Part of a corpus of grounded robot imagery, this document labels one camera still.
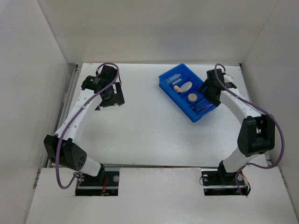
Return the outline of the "round white powder puff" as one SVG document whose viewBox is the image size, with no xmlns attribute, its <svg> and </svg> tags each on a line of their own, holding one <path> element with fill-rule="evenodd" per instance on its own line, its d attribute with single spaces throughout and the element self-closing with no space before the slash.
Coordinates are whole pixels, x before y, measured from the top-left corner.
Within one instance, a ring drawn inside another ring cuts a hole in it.
<svg viewBox="0 0 299 224">
<path fill-rule="evenodd" d="M 181 85 L 180 87 L 180 92 L 183 93 L 183 92 L 186 92 L 188 91 L 190 88 L 192 87 L 192 82 L 186 82 L 184 83 L 183 85 Z"/>
</svg>

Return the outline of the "round compact powder jar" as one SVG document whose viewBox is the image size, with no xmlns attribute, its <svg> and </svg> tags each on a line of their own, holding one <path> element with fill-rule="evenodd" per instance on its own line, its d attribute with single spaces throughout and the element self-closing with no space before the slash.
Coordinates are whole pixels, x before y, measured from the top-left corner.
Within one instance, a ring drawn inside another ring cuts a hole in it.
<svg viewBox="0 0 299 224">
<path fill-rule="evenodd" d="M 189 103 L 193 103 L 193 102 L 196 102 L 198 100 L 198 96 L 196 93 L 189 93 L 188 96 L 187 96 L 187 101 Z"/>
</svg>

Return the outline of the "thin pink mascara brush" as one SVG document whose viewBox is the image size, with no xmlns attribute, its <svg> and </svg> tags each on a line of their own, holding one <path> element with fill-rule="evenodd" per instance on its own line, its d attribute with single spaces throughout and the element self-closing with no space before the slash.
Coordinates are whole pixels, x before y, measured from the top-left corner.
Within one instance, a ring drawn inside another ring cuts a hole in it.
<svg viewBox="0 0 299 224">
<path fill-rule="evenodd" d="M 206 106 L 204 106 L 204 107 L 202 107 L 202 108 L 196 109 L 195 111 L 196 111 L 196 112 L 202 112 L 202 111 L 204 111 L 204 110 L 210 108 L 211 106 L 212 106 L 212 104 L 209 104 L 209 105 L 206 105 Z"/>
</svg>

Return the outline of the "small white black-capped bottle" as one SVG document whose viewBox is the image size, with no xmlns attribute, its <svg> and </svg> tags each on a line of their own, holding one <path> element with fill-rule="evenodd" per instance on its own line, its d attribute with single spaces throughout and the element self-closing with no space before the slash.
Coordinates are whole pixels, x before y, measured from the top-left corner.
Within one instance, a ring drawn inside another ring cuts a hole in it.
<svg viewBox="0 0 299 224">
<path fill-rule="evenodd" d="M 179 78 L 179 79 L 173 81 L 172 83 L 170 83 L 169 86 L 173 86 L 173 85 L 175 85 L 176 83 L 180 82 L 181 80 L 182 80 L 182 79 Z"/>
</svg>

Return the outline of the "beige makeup sponge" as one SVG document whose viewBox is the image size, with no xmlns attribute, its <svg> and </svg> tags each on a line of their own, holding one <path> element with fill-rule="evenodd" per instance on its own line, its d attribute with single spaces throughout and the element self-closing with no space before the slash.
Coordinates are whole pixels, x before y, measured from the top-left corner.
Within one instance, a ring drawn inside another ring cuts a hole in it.
<svg viewBox="0 0 299 224">
<path fill-rule="evenodd" d="M 181 92 L 182 92 L 182 89 L 181 89 L 179 86 L 177 86 L 177 85 L 173 86 L 173 90 L 174 90 L 176 93 L 181 93 Z"/>
</svg>

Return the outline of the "clear plastic bottle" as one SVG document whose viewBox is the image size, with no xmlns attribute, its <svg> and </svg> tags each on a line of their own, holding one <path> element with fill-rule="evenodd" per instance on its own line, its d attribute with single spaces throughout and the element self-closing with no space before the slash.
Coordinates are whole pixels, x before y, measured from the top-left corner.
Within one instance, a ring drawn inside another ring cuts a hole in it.
<svg viewBox="0 0 299 224">
<path fill-rule="evenodd" d="M 173 81 L 179 79 L 180 77 L 181 77 L 181 74 L 180 74 L 180 73 L 178 73 L 178 74 L 174 74 L 174 75 L 172 75 L 171 77 L 167 78 L 167 79 L 165 80 L 165 82 L 168 83 L 168 84 L 170 84 L 170 83 L 172 83 Z"/>
</svg>

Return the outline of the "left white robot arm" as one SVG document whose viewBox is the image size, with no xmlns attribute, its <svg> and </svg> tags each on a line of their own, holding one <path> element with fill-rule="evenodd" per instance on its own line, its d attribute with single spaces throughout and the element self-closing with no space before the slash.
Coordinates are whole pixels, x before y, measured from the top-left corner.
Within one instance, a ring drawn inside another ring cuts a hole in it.
<svg viewBox="0 0 299 224">
<path fill-rule="evenodd" d="M 116 64 L 101 64 L 94 76 L 87 76 L 83 81 L 79 97 L 63 124 L 53 135 L 45 137 L 44 145 L 48 157 L 55 163 L 56 179 L 60 188 L 68 188 L 60 180 L 60 167 L 73 170 L 74 178 L 88 175 L 92 184 L 103 183 L 104 165 L 89 158 L 79 143 L 83 130 L 96 108 L 124 104 L 119 75 L 119 67 Z"/>
</svg>

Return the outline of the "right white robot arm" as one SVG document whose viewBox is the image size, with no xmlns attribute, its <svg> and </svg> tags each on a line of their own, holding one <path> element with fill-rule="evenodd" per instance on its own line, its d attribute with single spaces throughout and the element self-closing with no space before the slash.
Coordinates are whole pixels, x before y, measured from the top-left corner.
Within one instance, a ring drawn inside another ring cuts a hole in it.
<svg viewBox="0 0 299 224">
<path fill-rule="evenodd" d="M 266 114 L 259 112 L 239 93 L 236 85 L 226 82 L 221 69 L 207 71 L 207 79 L 199 93 L 214 106 L 224 104 L 241 124 L 237 148 L 219 163 L 216 178 L 221 185 L 235 181 L 239 169 L 260 154 L 275 146 L 275 123 Z"/>
</svg>

